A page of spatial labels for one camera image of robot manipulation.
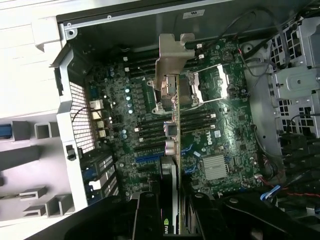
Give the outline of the silver chipset heatsink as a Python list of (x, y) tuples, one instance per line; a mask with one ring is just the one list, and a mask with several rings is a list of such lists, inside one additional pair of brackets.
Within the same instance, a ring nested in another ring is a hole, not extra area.
[(207, 156), (202, 159), (205, 177), (208, 181), (226, 178), (229, 173), (228, 164), (223, 154)]

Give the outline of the blue expansion slot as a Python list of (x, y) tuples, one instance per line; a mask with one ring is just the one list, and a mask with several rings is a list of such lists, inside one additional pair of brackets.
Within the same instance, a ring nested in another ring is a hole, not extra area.
[(140, 164), (140, 163), (146, 163), (146, 162), (154, 162), (158, 161), (160, 159), (159, 156), (142, 156), (142, 157), (137, 157), (135, 159), (135, 162)]

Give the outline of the green motherboard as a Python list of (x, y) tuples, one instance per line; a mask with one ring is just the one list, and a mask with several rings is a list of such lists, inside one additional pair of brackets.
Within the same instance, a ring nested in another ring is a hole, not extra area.
[[(196, 71), (222, 64), (229, 80), (228, 97), (192, 108), (180, 106), (183, 173), (190, 176), (196, 191), (218, 196), (260, 184), (254, 177), (259, 172), (257, 144), (238, 50), (239, 44), (231, 39), (221, 39), (211, 47), (199, 44), (198, 56), (187, 63), (195, 62)], [(223, 61), (224, 52), (232, 52), (232, 62)], [(150, 190), (151, 176), (160, 173), (160, 159), (165, 156), (164, 123), (172, 120), (172, 111), (152, 115), (145, 105), (146, 82), (155, 75), (158, 56), (156, 50), (132, 52), (95, 64), (86, 80), (95, 134), (116, 160), (117, 179), (110, 188), (124, 198)], [(207, 180), (203, 158), (215, 155), (224, 155), (229, 173)], [(160, 159), (136, 163), (143, 156)]]

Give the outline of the CPU socket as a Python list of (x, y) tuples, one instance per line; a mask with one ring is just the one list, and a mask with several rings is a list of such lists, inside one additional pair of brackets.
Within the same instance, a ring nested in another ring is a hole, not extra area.
[[(200, 81), (194, 76), (197, 71), (195, 62), (187, 62), (179, 76), (179, 103), (182, 108), (193, 108), (203, 101)], [(149, 76), (145, 90), (145, 110), (155, 116), (170, 114), (173, 109), (173, 96), (167, 94), (166, 81), (161, 89), (156, 89), (156, 77)]]

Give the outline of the open grey PC case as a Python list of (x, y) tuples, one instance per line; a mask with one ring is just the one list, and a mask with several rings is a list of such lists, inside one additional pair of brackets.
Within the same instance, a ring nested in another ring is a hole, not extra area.
[(59, 92), (57, 124), (75, 209), (120, 195), (111, 189), (117, 180), (115, 155), (98, 139), (92, 122), (86, 81), (94, 65), (147, 51), (157, 51), (158, 60), (161, 34), (173, 34), (176, 41), (182, 34), (193, 34), (194, 39), (185, 43), (194, 51), (191, 59), (199, 55), (200, 44), (212, 47), (221, 39), (235, 40), (249, 100), (244, 59), (257, 54), (262, 73), (279, 66), (271, 60), (271, 40), (260, 49), (248, 41), (277, 34), (276, 24), (286, 26), (314, 1), (139, 0), (59, 15), (63, 48), (51, 67)]

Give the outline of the metal socket cover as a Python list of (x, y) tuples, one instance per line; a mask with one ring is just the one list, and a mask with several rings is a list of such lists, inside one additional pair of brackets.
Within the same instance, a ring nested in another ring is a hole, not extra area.
[(214, 64), (193, 73), (199, 104), (212, 103), (228, 98), (229, 77), (222, 64)]

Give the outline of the grey parts rack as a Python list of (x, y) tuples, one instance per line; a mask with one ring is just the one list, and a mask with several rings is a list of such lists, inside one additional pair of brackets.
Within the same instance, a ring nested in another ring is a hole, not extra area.
[(12, 137), (0, 138), (0, 222), (74, 212), (57, 119), (0, 121), (6, 124)]

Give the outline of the metal disk bay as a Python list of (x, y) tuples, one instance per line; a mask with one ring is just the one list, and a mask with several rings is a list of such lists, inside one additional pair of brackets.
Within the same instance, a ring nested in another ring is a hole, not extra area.
[(276, 35), (271, 60), (285, 69), (271, 75), (271, 98), (280, 132), (320, 138), (320, 16), (292, 23), (284, 31), (288, 50)]

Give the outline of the hard disk in blue caddy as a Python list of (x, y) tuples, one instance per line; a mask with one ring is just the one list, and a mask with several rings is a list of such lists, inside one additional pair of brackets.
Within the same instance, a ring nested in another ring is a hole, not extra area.
[(12, 126), (10, 124), (0, 125), (0, 138), (10, 139), (12, 137)]

